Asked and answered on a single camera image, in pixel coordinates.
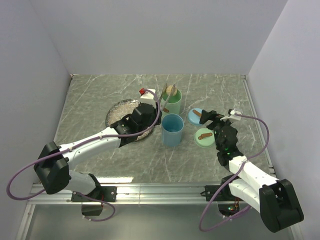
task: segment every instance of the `blue lid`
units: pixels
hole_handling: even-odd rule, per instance
[[[188,120],[189,120],[189,123],[191,123],[192,125],[195,125],[195,126],[202,126],[202,124],[199,123],[200,121],[200,117],[197,116],[193,110],[196,110],[197,112],[201,113],[202,112],[202,109],[200,108],[193,108],[189,111],[188,113]]]

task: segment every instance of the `cable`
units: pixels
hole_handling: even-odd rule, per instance
[[[154,99],[155,99],[156,104],[157,104],[157,106],[158,106],[158,111],[157,111],[157,114],[156,114],[156,117],[155,117],[154,122],[153,122],[149,127],[147,127],[145,130],[140,131],[140,132],[137,132],[137,133],[133,133],[133,134],[119,134],[119,135],[117,135],[117,134],[109,134],[109,135],[108,135],[108,134],[105,134],[105,135],[102,135],[102,136],[101,136],[103,139],[104,139],[104,138],[113,138],[113,137],[127,138],[127,137],[139,136],[139,135],[145,133],[146,131],[150,130],[151,128],[153,128],[154,125],[156,125],[156,123],[157,123],[157,121],[158,121],[158,119],[159,119],[159,117],[160,117],[160,112],[161,112],[160,102],[159,102],[159,99],[158,99],[157,95],[156,95],[155,93],[153,93],[151,90],[145,89],[145,91],[151,93],[151,94],[154,96]],[[95,136],[95,137],[89,138],[89,139],[87,139],[87,140],[85,140],[85,141],[82,141],[82,142],[74,145],[74,146],[72,147],[72,150],[74,150],[74,149],[76,149],[76,148],[78,148],[78,147],[80,147],[80,146],[82,146],[82,145],[84,145],[84,144],[90,143],[90,142],[92,142],[92,141],[99,140],[99,139],[101,139],[101,137],[100,137],[100,136]],[[20,173],[22,173],[24,170],[26,170],[27,168],[29,168],[29,167],[31,167],[31,166],[33,166],[33,165],[35,165],[35,164],[41,163],[41,162],[43,162],[43,161],[45,161],[45,160],[47,160],[47,159],[51,159],[51,158],[53,158],[53,157],[62,155],[62,154],[64,154],[64,153],[67,153],[67,152],[69,152],[69,151],[70,151],[70,149],[67,148],[67,149],[65,149],[65,150],[56,152],[56,153],[54,153],[54,154],[51,154],[51,155],[48,155],[48,156],[44,156],[44,157],[42,157],[42,158],[39,158],[38,160],[35,160],[35,161],[29,163],[28,165],[24,166],[23,168],[21,168],[19,171],[17,171],[17,172],[12,176],[12,178],[10,178],[10,180],[9,180],[7,186],[6,186],[6,194],[9,196],[9,198],[11,198],[11,199],[13,199],[13,200],[23,201],[23,200],[32,199],[32,198],[34,198],[35,196],[38,196],[39,194],[43,193],[43,192],[45,191],[45,189],[42,189],[42,190],[40,190],[39,192],[37,192],[37,193],[35,193],[35,194],[33,194],[33,195],[30,195],[30,196],[17,197],[17,196],[14,196],[14,195],[11,193],[11,191],[10,191],[10,186],[11,186],[12,182],[14,181],[14,179],[15,179]]]
[[[90,217],[88,217],[88,216],[85,216],[85,217],[84,217],[85,219],[88,219],[88,220],[91,221],[91,222],[103,222],[103,221],[109,220],[110,218],[112,218],[112,217],[115,215],[115,213],[116,213],[116,208],[115,208],[115,206],[113,206],[111,203],[106,202],[106,201],[102,201],[102,200],[97,200],[97,199],[94,199],[94,198],[91,198],[91,197],[88,197],[88,196],[82,194],[81,192],[76,192],[76,193],[77,193],[77,194],[80,194],[82,197],[84,197],[84,198],[86,198],[86,199],[88,199],[88,200],[91,200],[91,201],[93,201],[93,202],[99,202],[99,203],[102,203],[102,204],[106,204],[106,205],[108,205],[108,206],[110,206],[110,207],[112,208],[112,213],[110,214],[110,216],[108,216],[108,217],[106,217],[106,218],[103,218],[103,219],[92,219],[92,218],[90,218]]]
[[[249,161],[250,159],[253,159],[253,158],[255,158],[256,156],[262,154],[262,153],[266,150],[266,148],[267,148],[267,146],[268,146],[268,143],[269,143],[269,138],[270,138],[269,128],[268,128],[267,124],[265,123],[265,121],[263,121],[263,120],[260,119],[260,118],[257,118],[257,117],[254,117],[254,116],[242,115],[242,114],[235,114],[235,115],[236,115],[236,116],[239,116],[239,117],[247,118],[247,119],[258,120],[259,122],[261,122],[261,123],[265,126],[265,129],[266,129],[266,141],[265,141],[264,147],[263,147],[262,150],[259,151],[258,153],[256,153],[256,154],[248,157],[248,158],[247,158],[247,161]],[[212,204],[212,202],[215,200],[215,198],[218,196],[218,194],[221,192],[221,190],[224,189],[225,186],[227,186],[229,183],[231,183],[231,182],[240,174],[240,172],[244,169],[245,164],[246,164],[247,161],[244,161],[244,162],[241,164],[239,170],[238,170],[232,177],[230,177],[225,183],[223,183],[223,184],[218,188],[218,190],[214,193],[214,195],[212,196],[212,198],[210,199],[210,201],[208,202],[208,204],[205,206],[205,208],[204,208],[204,210],[203,210],[203,212],[202,212],[202,214],[201,214],[201,217],[200,217],[200,222],[199,222],[199,230],[200,230],[200,231],[202,231],[202,232],[208,232],[208,231],[211,231],[211,230],[213,230],[213,229],[215,229],[215,228],[217,228],[217,227],[220,227],[222,224],[225,224],[225,223],[228,222],[229,220],[234,219],[234,218],[238,218],[238,217],[242,216],[243,214],[245,214],[245,213],[251,208],[251,206],[248,205],[248,206],[246,206],[244,209],[242,209],[242,210],[240,210],[239,212],[237,212],[236,214],[234,214],[234,215],[230,216],[229,218],[227,218],[227,219],[225,219],[225,220],[217,223],[216,225],[214,225],[214,226],[212,226],[212,227],[209,227],[209,228],[203,228],[203,227],[202,227],[202,222],[203,222],[203,220],[204,220],[204,218],[205,218],[205,215],[207,214],[207,211],[208,211],[210,205]]]

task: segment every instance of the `metal tray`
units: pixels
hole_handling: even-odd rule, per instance
[[[106,128],[110,127],[111,124],[120,120],[125,115],[131,114],[133,112],[133,110],[136,107],[138,107],[139,103],[140,102],[138,100],[126,99],[126,100],[122,100],[122,101],[116,103],[115,105],[113,105],[110,108],[110,110],[108,111],[108,113],[106,114],[105,127]],[[152,130],[153,129],[150,129],[150,130],[146,131],[144,134],[142,134],[141,136],[138,136],[138,138],[135,142],[146,138],[149,134],[151,134]]]

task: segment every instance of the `wooden handle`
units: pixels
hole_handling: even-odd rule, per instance
[[[193,112],[195,115],[197,115],[198,117],[201,118],[201,113],[200,113],[200,112],[198,112],[198,111],[195,110],[195,109],[193,109],[192,112]]]
[[[202,134],[198,137],[198,139],[199,139],[199,140],[202,140],[202,139],[204,139],[204,138],[211,137],[211,136],[212,136],[212,132],[202,133]]]

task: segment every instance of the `gray marble tabletop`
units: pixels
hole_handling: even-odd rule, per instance
[[[159,93],[165,83],[176,84],[182,92],[180,116],[185,125],[178,146],[164,146],[158,126],[148,138],[100,153],[80,163],[75,170],[100,178],[114,178],[114,182],[125,179],[124,182],[132,183],[220,181],[230,175],[220,166],[214,146],[201,148],[195,144],[194,134],[201,127],[191,125],[187,114],[192,108],[216,110],[223,115],[230,108],[239,108],[243,114],[252,116],[240,75],[74,75],[55,142],[58,145],[71,143],[96,134],[105,128],[106,114],[114,104],[125,99],[139,99],[138,91],[142,87],[156,89]],[[238,130],[238,148],[246,156],[262,148],[254,120],[242,119],[233,126]],[[269,172],[265,154],[252,162]]]

